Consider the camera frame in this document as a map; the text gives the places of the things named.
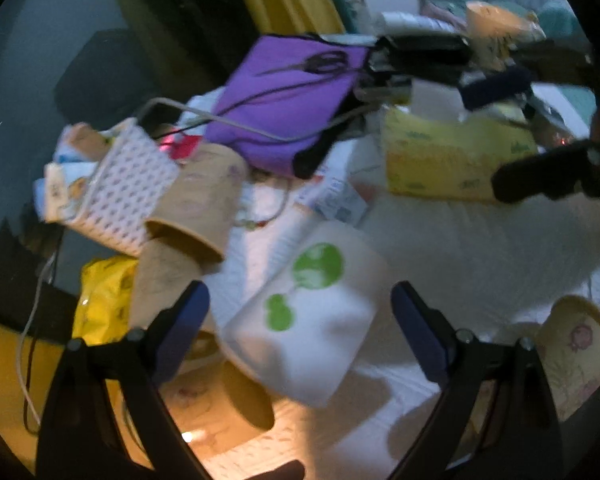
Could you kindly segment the white cup green print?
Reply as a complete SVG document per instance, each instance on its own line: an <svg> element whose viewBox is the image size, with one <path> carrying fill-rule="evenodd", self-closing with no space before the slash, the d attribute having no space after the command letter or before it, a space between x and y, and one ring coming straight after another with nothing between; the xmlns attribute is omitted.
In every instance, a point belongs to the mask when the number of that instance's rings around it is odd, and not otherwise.
<svg viewBox="0 0 600 480"><path fill-rule="evenodd" d="M388 304L390 278L367 235L323 221L225 325L221 347L265 388L322 408Z"/></svg>

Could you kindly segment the beige printed paper cup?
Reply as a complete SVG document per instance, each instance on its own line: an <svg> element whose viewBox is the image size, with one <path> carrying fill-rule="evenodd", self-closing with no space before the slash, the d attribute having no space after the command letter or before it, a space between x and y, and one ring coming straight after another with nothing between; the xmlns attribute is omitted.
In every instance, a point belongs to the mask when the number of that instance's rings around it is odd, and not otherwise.
<svg viewBox="0 0 600 480"><path fill-rule="evenodd" d="M231 362L208 364L159 388L183 440L208 460L271 430L270 396Z"/></svg>

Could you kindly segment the brown paper cup middle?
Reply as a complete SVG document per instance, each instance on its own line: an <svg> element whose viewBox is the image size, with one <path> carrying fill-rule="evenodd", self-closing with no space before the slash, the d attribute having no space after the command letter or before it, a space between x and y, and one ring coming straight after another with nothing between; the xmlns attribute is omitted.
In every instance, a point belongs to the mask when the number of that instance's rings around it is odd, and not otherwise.
<svg viewBox="0 0 600 480"><path fill-rule="evenodd" d="M134 275L129 328L147 328L161 311L174 306L191 282L201 280L191 240L176 236L148 240Z"/></svg>

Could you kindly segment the beige cartoon paper cup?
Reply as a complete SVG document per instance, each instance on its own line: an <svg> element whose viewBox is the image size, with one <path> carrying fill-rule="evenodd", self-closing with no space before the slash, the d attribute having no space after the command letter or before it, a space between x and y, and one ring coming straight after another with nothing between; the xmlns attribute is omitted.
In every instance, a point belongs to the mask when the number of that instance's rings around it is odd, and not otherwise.
<svg viewBox="0 0 600 480"><path fill-rule="evenodd" d="M564 422L600 388L600 308L581 296L558 299L534 342Z"/></svg>

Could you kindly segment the black pouch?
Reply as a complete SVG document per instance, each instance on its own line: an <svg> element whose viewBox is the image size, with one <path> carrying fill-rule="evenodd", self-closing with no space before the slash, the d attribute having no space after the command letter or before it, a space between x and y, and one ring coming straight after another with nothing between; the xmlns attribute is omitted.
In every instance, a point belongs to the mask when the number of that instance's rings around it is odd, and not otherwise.
<svg viewBox="0 0 600 480"><path fill-rule="evenodd" d="M381 77L405 76L456 86L474 54L462 35L382 36L368 68Z"/></svg>

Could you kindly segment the white bear mug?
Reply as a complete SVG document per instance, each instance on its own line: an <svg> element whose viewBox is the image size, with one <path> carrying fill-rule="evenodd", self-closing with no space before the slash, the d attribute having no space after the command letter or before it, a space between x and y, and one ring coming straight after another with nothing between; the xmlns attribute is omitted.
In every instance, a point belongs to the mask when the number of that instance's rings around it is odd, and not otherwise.
<svg viewBox="0 0 600 480"><path fill-rule="evenodd" d="M501 70L513 44L545 39L539 24L482 1L466 3L466 32L475 61L483 70Z"/></svg>

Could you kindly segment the yellow plastic bag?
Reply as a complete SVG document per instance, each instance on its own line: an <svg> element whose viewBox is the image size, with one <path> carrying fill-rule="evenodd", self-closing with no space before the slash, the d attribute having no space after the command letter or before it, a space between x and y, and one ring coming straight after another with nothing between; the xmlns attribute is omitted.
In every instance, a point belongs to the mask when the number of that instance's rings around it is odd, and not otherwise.
<svg viewBox="0 0 600 480"><path fill-rule="evenodd" d="M81 271L81 296L74 312L72 338L89 346L112 344L129 329L137 260L125 256L95 259Z"/></svg>

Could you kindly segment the yellow tissue box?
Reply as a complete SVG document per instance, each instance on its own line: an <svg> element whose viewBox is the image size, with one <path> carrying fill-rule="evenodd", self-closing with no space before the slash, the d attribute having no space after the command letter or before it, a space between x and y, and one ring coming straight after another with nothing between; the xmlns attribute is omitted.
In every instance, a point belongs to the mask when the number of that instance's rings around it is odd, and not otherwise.
<svg viewBox="0 0 600 480"><path fill-rule="evenodd" d="M491 178L538 152L530 131L471 115L440 122L387 107L381 126L388 191L432 200L493 203Z"/></svg>

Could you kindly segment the white tube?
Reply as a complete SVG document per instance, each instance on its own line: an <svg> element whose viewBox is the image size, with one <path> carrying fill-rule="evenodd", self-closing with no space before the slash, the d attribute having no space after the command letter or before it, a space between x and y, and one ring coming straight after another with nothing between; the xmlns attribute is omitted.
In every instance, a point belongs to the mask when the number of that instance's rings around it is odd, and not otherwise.
<svg viewBox="0 0 600 480"><path fill-rule="evenodd" d="M376 18L377 29L386 36L452 36L458 30L451 24L403 12L382 12Z"/></svg>

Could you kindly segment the white lattice basket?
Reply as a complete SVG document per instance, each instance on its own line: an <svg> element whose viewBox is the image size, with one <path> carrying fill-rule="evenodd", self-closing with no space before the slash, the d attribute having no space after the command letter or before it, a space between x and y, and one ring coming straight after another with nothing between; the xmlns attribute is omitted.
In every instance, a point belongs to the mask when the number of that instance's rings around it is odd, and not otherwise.
<svg viewBox="0 0 600 480"><path fill-rule="evenodd" d="M134 118L109 132L114 142L86 181L86 190L63 226L137 258L148 241L145 220L170 188L180 167Z"/></svg>

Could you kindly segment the black scissors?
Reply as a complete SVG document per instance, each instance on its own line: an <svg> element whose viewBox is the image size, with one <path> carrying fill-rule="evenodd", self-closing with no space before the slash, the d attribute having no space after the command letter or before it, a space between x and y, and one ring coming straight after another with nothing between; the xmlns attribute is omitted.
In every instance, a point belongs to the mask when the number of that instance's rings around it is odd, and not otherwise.
<svg viewBox="0 0 600 480"><path fill-rule="evenodd" d="M293 72L294 70L313 75L330 75L344 72L348 68L349 55L347 52L341 50L329 50L312 54L299 63L270 68L269 70L259 73L259 76Z"/></svg>

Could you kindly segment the purple cloth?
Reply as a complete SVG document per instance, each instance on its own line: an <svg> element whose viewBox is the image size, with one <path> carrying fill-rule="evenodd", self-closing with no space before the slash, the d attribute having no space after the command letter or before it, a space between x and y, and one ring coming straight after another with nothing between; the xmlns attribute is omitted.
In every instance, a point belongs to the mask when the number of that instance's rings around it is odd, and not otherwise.
<svg viewBox="0 0 600 480"><path fill-rule="evenodd" d="M312 54L341 50L349 68L313 75L294 70L259 73L302 62ZM317 36L264 35L230 75L204 136L237 152L250 166L283 177L308 180L363 107L354 95L370 49L336 44Z"/></svg>

